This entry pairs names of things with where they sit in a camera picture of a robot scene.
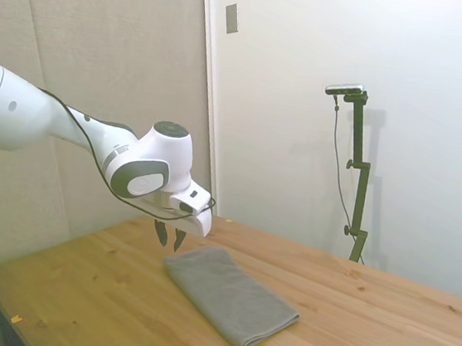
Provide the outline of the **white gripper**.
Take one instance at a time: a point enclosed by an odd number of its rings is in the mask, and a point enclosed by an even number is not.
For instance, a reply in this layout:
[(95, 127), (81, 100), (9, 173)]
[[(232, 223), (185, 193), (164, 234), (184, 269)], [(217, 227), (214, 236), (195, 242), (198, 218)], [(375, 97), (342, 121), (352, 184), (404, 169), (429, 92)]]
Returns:
[(149, 197), (131, 199), (130, 202), (132, 205), (139, 207), (141, 212), (147, 212), (149, 217), (157, 220), (154, 222), (154, 229), (162, 247), (165, 247), (168, 243), (168, 232), (165, 224), (176, 228), (176, 236), (173, 243), (175, 252), (179, 250), (187, 234), (206, 237), (212, 229), (212, 212), (210, 210), (205, 210), (194, 215), (189, 212), (177, 210), (176, 208), (171, 209), (157, 206)]

